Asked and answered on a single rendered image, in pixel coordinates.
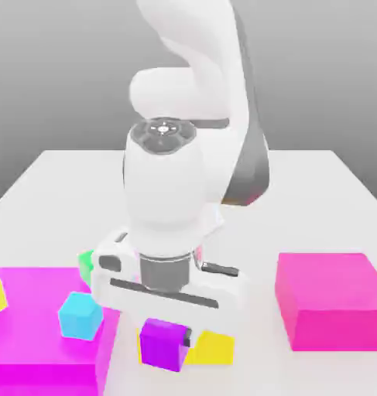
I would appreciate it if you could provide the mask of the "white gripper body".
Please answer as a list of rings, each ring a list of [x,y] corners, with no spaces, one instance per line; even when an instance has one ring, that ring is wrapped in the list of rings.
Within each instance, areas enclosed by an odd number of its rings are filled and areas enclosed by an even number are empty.
[[[91,292],[100,305],[129,314],[136,324],[148,318],[189,326],[194,332],[238,333],[248,300],[249,277],[201,271],[190,265],[190,282],[178,293],[159,293],[95,265]]]

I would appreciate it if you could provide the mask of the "small purple cube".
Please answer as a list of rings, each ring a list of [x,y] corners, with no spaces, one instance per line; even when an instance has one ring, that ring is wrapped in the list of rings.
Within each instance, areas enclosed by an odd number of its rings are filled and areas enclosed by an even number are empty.
[[[180,372],[190,349],[181,345],[185,328],[177,323],[147,319],[139,334],[142,363]]]

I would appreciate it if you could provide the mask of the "small cyan cube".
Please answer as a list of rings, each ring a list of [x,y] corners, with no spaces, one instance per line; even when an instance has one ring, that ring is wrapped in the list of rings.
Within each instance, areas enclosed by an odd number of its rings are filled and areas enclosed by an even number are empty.
[[[103,309],[91,294],[71,292],[58,311],[63,337],[93,341],[103,319]]]

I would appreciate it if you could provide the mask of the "small green cube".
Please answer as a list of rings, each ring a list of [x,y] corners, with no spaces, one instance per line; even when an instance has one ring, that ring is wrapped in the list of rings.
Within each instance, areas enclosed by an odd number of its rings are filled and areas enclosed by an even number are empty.
[[[93,271],[93,264],[91,260],[91,256],[93,254],[93,250],[85,251],[78,255],[78,264],[79,264],[79,271],[82,280],[84,283],[91,287],[91,272]]]

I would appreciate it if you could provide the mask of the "yellow box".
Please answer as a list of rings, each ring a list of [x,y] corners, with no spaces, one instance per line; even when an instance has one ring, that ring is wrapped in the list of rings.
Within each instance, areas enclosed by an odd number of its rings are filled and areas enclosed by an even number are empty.
[[[143,364],[139,342],[141,329],[136,330],[136,339],[139,362]],[[234,350],[234,337],[203,331],[197,339],[197,343],[189,349],[183,365],[231,365],[234,360]]]

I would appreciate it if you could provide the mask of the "large magenta box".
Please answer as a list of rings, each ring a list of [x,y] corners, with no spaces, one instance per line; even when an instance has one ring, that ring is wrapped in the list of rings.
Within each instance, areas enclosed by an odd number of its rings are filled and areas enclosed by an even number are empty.
[[[65,338],[58,311],[90,294],[78,268],[0,268],[0,396],[103,396],[119,313],[104,309],[93,341]]]

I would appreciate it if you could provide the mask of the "large pink box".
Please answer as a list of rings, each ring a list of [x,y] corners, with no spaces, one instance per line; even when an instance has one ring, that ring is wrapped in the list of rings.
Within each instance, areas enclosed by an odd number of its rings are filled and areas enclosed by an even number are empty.
[[[377,271],[363,253],[281,253],[275,295],[296,352],[377,352]]]

